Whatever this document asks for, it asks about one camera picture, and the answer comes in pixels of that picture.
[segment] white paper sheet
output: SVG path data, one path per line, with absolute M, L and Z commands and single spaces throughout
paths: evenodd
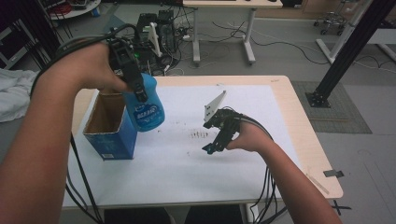
M 261 123 L 299 166 L 270 86 L 160 87 L 157 92 L 163 102 L 165 122 L 138 134 L 132 161 L 102 161 L 81 134 L 90 106 L 77 144 L 96 202 L 145 205 L 257 199 L 265 172 L 265 163 L 257 153 L 225 149 L 207 155 L 202 150 L 219 132 L 203 127 L 205 105 L 224 90 L 227 95 L 221 107 L 230 106 Z M 70 160 L 69 167 L 72 175 L 79 175 L 75 160 Z M 83 191 L 80 181 L 76 180 L 75 185 Z M 64 205 L 74 206 L 68 197 Z

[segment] person's hand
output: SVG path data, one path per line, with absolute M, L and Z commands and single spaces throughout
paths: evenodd
M 41 78 L 70 85 L 75 91 L 104 88 L 128 91 L 127 84 L 111 70 L 108 55 L 109 48 L 105 44 L 88 46 L 63 57 Z
M 227 149 L 242 148 L 246 151 L 261 151 L 270 148 L 274 141 L 259 127 L 241 122 L 240 133 L 237 138 L 227 145 Z

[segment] gray carpet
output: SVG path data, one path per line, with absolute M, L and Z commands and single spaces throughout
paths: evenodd
M 313 92 L 318 82 L 291 82 L 309 121 L 317 133 L 372 133 L 358 108 L 353 104 L 341 83 L 329 97 L 330 108 L 311 107 L 305 93 Z

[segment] spray bottle label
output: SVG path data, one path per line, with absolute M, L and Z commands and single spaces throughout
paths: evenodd
M 143 127 L 156 122 L 161 114 L 161 109 L 157 105 L 138 105 L 134 108 L 134 117 L 137 125 Z

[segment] black cable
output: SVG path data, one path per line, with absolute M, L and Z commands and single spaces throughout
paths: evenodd
M 328 63 L 328 62 L 326 62 L 326 63 L 317 63 L 317 62 L 312 61 L 311 59 L 308 58 L 308 56 L 306 56 L 305 51 L 304 51 L 303 49 L 301 49 L 301 48 L 298 47 L 297 45 L 294 45 L 294 44 L 291 44 L 291 43 L 288 43 L 288 42 L 277 41 L 277 42 L 273 42 L 273 43 L 269 43 L 269 44 L 260 44 L 260 43 L 257 43 L 257 42 L 253 39 L 252 36 L 250 37 L 250 39 L 251 39 L 256 45 L 258 45 L 258 46 L 263 46 L 263 47 L 270 46 L 270 45 L 274 45 L 274 44 L 285 44 L 285 45 L 294 46 L 295 48 L 299 49 L 299 50 L 303 53 L 303 55 L 305 56 L 305 58 L 306 58 L 309 62 L 311 62 L 311 63 L 316 63 L 316 64 L 327 64 L 327 63 Z
M 255 223 L 255 220 L 256 220 L 256 218 L 255 218 L 255 216 L 254 216 L 254 212 L 253 212 L 253 207 L 254 207 L 254 206 L 257 206 L 257 204 L 259 204 L 259 202 L 262 200 L 262 195 L 264 194 L 264 191 L 265 191 L 265 186 L 266 186 L 266 180 L 267 180 L 268 173 L 269 173 L 269 169 L 268 169 L 268 166 L 267 166 L 267 168 L 265 169 L 265 177 L 264 177 L 264 184 L 263 184 L 263 186 L 262 186 L 262 193 L 260 194 L 260 196 L 259 196 L 259 198 L 257 199 L 257 201 L 256 201 L 253 205 L 251 205 L 251 206 L 249 207 L 250 212 L 251 212 L 251 214 L 253 215 L 253 224 Z
M 78 169 L 80 170 L 82 180 L 84 182 L 85 188 L 87 189 L 88 197 L 90 198 L 93 212 L 95 213 L 96 218 L 98 219 L 99 223 L 104 223 L 103 220 L 102 220 L 102 217 L 101 217 L 101 215 L 99 213 L 99 208 L 97 207 L 95 199 L 93 198 L 90 184 L 88 183 L 87 176 L 85 176 L 84 168 L 82 167 L 81 161 L 79 159 L 77 146 L 76 146 L 76 142 L 75 142 L 75 139 L 73 137 L 73 134 L 71 134 L 71 136 L 70 136 L 70 144 L 72 145 L 73 151 L 75 153 L 76 160 L 78 162 Z
M 238 33 L 238 32 L 244 33 L 243 31 L 241 31 L 241 27 L 244 25 L 244 23 L 245 22 L 242 22 L 242 24 L 238 27 L 238 29 L 236 29 L 236 30 L 233 29 L 233 31 L 230 33 L 229 37 L 226 37 L 226 38 L 221 39 L 221 40 L 209 40 L 208 42 L 210 42 L 210 43 L 219 43 L 221 41 L 228 40 L 228 39 L 231 39 L 231 38 L 235 37 L 236 33 Z
M 269 223 L 273 222 L 277 217 L 279 217 L 280 215 L 282 215 L 286 211 L 288 211 L 288 208 L 285 206 L 282 209 L 280 209 L 279 212 L 273 214 L 271 217 L 268 217 L 267 219 L 262 221 L 261 224 L 269 224 Z
M 396 62 L 395 62 L 395 61 L 393 61 L 393 60 L 389 60 L 389 61 L 387 61 L 387 62 L 381 63 L 381 64 L 379 65 L 379 68 L 381 68 L 381 67 L 382 67 L 382 65 L 384 65 L 385 63 L 395 63 L 395 64 L 396 64 Z
M 267 213 L 267 211 L 268 211 L 268 208 L 269 208 L 270 205 L 271 205 L 272 200 L 275 200 L 275 201 L 276 201 L 275 189 L 276 189 L 276 185 L 273 184 L 273 185 L 272 185 L 272 193 L 271 193 L 270 200 L 269 200 L 269 201 L 267 200 L 266 205 L 265 205 L 265 208 L 264 208 L 264 211 L 263 211 L 262 216 L 260 217 L 258 223 L 261 223 L 261 222 L 262 222 L 262 219 L 265 217 L 265 215 L 266 215 L 266 213 Z
M 70 177 L 69 169 L 67 168 L 67 174 L 66 174 L 67 181 L 69 182 L 70 188 L 77 194 L 81 202 L 84 204 L 85 210 L 88 210 L 88 205 L 82 198 L 81 194 L 79 194 L 78 190 L 75 188 L 72 178 Z
M 271 178 L 271 173 L 269 173 L 267 179 L 265 180 L 265 183 L 268 185 L 268 187 L 267 187 L 267 192 L 266 192 L 266 194 L 265 194 L 265 206 L 264 206 L 264 209 L 262 209 L 262 210 L 260 211 L 258 217 L 257 217 L 256 219 L 253 220 L 253 224 L 255 224 L 255 223 L 260 223 L 261 218 L 262 218 L 263 216 L 265 216 L 265 213 L 267 212 L 267 209 L 268 209 L 268 207 L 269 207 L 268 204 L 271 202 L 271 199 L 269 199 L 269 190 L 270 190 L 270 188 L 269 188 L 269 187 L 270 187 L 270 186 L 269 186 L 269 181 L 270 181 L 270 178 Z
M 91 213 L 89 213 L 87 210 L 84 209 L 84 207 L 82 207 L 82 205 L 77 201 L 77 199 L 74 197 L 72 191 L 70 190 L 70 188 L 66 185 L 65 186 L 67 193 L 69 194 L 70 198 L 73 200 L 73 202 L 81 209 L 82 212 L 85 213 L 85 215 L 87 215 L 88 217 L 90 217 L 94 222 L 96 223 L 100 223 L 98 219 L 96 219 L 93 215 L 91 215 Z
M 373 60 L 376 62 L 376 66 L 377 66 L 378 68 L 381 67 L 381 64 L 379 64 L 378 60 L 377 60 L 375 57 L 370 56 L 370 55 L 368 55 L 368 56 L 363 56 L 363 57 L 361 57 L 361 58 L 355 60 L 355 63 L 358 62 L 358 61 L 360 61 L 361 59 L 365 59 L 365 58 L 371 58 L 371 59 L 373 59 Z
M 233 30 L 233 31 L 235 31 L 234 28 L 225 27 L 225 26 L 220 26 L 220 25 L 218 25 L 218 24 L 215 24 L 213 21 L 212 21 L 212 24 L 214 24 L 215 26 L 217 26 L 217 27 L 219 27 L 219 28 L 221 28 L 221 29 L 224 29 L 224 30 Z
M 193 13 L 194 11 L 186 13 L 186 9 L 184 7 L 183 7 L 183 11 L 184 11 L 184 16 L 186 16 L 186 21 L 189 24 L 189 28 L 188 29 L 190 30 L 190 29 L 192 29 L 192 26 L 191 26 L 191 24 L 189 22 L 189 18 L 187 17 L 187 15 Z

